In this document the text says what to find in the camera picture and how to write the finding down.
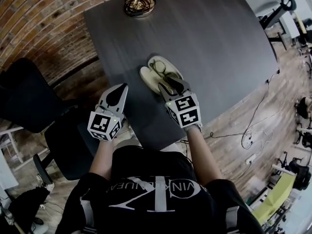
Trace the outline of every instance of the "lamp base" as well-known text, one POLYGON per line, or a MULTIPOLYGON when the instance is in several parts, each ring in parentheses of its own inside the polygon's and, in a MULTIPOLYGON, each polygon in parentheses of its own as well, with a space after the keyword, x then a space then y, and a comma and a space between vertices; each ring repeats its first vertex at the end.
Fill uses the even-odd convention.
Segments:
POLYGON ((155 8, 156 0, 125 0, 123 9, 133 18, 142 18, 149 15, 155 8))

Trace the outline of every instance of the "black t-shirt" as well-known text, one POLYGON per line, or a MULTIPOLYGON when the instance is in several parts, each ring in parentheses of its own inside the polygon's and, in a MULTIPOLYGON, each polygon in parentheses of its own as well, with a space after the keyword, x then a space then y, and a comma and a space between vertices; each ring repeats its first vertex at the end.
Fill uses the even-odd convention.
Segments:
POLYGON ((57 234, 81 230, 86 220, 80 199, 89 200, 98 233, 203 230, 223 234, 262 234, 234 184, 196 182, 190 161, 181 153, 126 146, 113 154, 111 181, 86 174, 69 196, 57 234), (237 227, 227 228, 226 213, 239 206, 237 227))

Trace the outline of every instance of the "sleeve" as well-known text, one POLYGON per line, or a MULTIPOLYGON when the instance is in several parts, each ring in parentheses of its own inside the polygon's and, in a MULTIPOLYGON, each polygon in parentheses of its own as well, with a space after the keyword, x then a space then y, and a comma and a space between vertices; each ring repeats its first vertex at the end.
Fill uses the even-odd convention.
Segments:
POLYGON ((239 206, 237 211, 237 227, 245 234, 264 234, 259 222, 249 211, 244 200, 239 195, 235 185, 225 179, 217 179, 208 183, 205 188, 216 202, 221 217, 227 219, 229 208, 239 206))
POLYGON ((83 229, 86 220, 84 211, 80 203, 80 197, 86 197, 96 200, 100 192, 101 196, 105 196, 105 191, 109 188, 110 183, 100 175, 88 173, 81 177, 77 186, 70 193, 56 234, 71 234, 75 231, 83 229))

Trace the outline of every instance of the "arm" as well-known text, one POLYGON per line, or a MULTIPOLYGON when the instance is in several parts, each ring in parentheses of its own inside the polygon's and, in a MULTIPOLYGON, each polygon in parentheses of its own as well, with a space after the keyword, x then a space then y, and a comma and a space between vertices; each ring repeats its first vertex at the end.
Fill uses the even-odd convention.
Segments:
POLYGON ((90 172, 110 181, 113 161, 113 142, 100 141, 90 172))
POLYGON ((222 173, 207 146, 200 130, 192 127, 187 131, 187 138, 190 144, 192 162, 196 176, 202 185, 222 179, 222 173))

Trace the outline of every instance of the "table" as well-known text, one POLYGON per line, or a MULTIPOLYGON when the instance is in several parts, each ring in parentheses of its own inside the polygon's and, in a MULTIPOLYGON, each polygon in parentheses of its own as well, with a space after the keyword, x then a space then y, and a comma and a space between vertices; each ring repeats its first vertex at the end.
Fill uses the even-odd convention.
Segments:
POLYGON ((84 12, 111 85, 126 82, 125 115, 145 148, 160 150, 185 136, 164 102, 141 80, 154 55, 173 63, 196 93, 203 124, 241 101, 277 70, 269 41, 245 0, 156 0, 142 19, 126 16, 124 0, 84 12))

